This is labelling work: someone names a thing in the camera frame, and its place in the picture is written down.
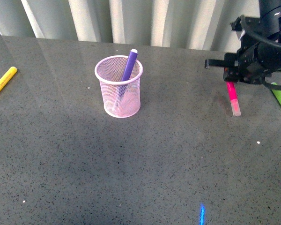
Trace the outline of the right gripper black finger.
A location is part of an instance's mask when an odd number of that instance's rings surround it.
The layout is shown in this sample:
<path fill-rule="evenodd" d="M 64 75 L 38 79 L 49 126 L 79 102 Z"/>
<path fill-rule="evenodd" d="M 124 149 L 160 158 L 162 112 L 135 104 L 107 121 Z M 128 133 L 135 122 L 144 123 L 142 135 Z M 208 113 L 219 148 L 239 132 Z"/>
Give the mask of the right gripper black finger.
<path fill-rule="evenodd" d="M 204 63 L 204 68 L 207 69 L 209 67 L 236 68 L 237 64 L 235 61 L 230 60 L 206 59 Z"/>

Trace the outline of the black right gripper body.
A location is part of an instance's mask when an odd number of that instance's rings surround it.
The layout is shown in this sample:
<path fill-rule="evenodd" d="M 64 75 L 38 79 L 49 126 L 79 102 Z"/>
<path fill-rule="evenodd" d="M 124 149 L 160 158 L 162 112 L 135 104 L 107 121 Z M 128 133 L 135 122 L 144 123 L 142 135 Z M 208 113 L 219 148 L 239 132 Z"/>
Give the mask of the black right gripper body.
<path fill-rule="evenodd" d="M 272 73 L 281 72 L 281 19 L 278 32 L 269 38 L 262 36 L 258 18 L 240 16 L 231 27 L 244 35 L 241 48 L 225 54 L 225 60 L 234 62 L 234 66 L 224 68 L 224 81 L 262 84 Z"/>

